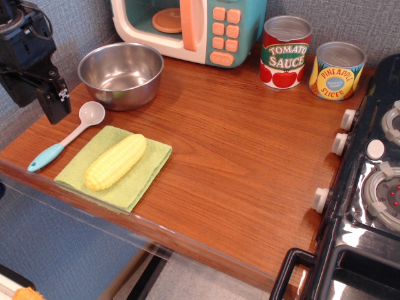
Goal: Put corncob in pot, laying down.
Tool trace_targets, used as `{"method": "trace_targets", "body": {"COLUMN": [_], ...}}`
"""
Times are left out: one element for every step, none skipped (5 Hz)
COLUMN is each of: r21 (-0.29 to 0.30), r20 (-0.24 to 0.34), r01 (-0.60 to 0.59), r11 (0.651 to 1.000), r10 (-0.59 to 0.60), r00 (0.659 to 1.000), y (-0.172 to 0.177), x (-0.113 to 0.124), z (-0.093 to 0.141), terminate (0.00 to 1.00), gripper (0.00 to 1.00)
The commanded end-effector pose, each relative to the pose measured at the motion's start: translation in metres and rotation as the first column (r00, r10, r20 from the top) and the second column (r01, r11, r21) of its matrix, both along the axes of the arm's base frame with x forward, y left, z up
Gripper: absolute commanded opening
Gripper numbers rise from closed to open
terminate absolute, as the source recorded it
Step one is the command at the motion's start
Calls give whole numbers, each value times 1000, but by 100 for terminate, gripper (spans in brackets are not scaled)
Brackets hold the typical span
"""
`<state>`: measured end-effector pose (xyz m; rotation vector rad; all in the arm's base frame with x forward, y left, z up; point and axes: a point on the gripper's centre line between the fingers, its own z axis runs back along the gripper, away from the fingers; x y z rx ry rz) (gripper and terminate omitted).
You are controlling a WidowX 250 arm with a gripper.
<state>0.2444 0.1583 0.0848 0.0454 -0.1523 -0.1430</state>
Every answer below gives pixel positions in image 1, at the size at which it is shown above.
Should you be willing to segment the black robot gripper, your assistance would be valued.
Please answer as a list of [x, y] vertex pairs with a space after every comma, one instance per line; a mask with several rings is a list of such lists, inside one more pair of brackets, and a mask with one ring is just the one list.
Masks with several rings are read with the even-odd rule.
[[52, 125], [71, 113], [48, 16], [29, 1], [1, 1], [1, 84], [21, 108], [37, 99]]

